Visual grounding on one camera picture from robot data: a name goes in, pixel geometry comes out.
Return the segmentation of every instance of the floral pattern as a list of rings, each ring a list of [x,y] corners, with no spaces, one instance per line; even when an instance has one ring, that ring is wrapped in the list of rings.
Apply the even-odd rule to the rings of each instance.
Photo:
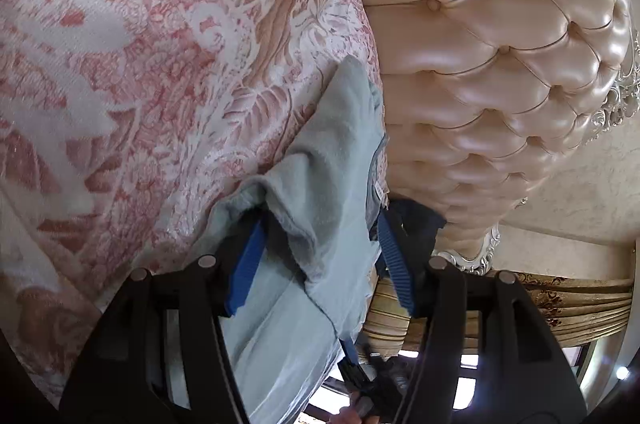
[[[57,403],[128,271],[178,266],[211,205],[282,158],[337,63],[380,85],[378,60],[361,0],[0,9],[0,324]]]

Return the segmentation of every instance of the beige wall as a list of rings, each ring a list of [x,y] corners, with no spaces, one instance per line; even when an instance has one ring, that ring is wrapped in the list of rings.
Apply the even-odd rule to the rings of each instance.
[[[577,279],[623,279],[633,274],[633,244],[596,245],[533,230],[500,226],[494,269]]]

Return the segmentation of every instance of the bedspread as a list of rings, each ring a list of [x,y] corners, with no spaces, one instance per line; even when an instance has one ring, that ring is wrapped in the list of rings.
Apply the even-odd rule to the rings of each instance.
[[[0,0],[0,36],[0,325],[54,403],[125,275],[180,263],[338,61],[380,85],[360,0]]]

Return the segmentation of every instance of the gray cloth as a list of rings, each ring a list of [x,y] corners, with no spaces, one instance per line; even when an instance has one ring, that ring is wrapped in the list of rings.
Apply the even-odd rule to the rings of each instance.
[[[266,203],[287,233],[306,294],[338,338],[350,336],[366,308],[364,299],[353,295],[368,287],[377,256],[369,227],[380,208],[376,158],[385,140],[380,91],[363,65],[348,56],[283,160],[266,174],[245,179],[214,206],[188,263],[215,253],[245,211]]]

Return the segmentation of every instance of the tufted headboard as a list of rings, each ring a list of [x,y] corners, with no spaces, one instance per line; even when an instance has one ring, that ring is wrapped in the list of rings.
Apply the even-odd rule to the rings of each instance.
[[[625,57],[629,0],[363,0],[388,183],[443,214],[436,249],[489,228],[581,144]]]

